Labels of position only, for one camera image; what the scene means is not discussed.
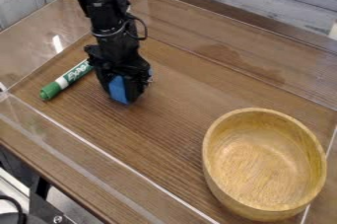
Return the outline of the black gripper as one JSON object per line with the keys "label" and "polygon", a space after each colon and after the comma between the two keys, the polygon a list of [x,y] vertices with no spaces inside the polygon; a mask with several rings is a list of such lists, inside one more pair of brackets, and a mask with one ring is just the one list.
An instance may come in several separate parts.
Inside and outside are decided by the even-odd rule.
{"label": "black gripper", "polygon": [[105,54],[97,45],[87,45],[88,62],[93,66],[101,88],[113,98],[116,75],[124,77],[125,97],[129,104],[144,94],[152,80],[151,64],[139,52]]}

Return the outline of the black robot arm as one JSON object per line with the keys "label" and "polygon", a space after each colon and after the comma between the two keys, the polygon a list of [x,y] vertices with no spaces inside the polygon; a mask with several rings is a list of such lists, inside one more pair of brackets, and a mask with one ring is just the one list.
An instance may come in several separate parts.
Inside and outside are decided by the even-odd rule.
{"label": "black robot arm", "polygon": [[96,44],[84,51],[100,85],[111,99],[135,103],[152,78],[152,66],[140,54],[140,42],[148,38],[145,22],[129,12],[129,0],[77,0],[91,22]]}

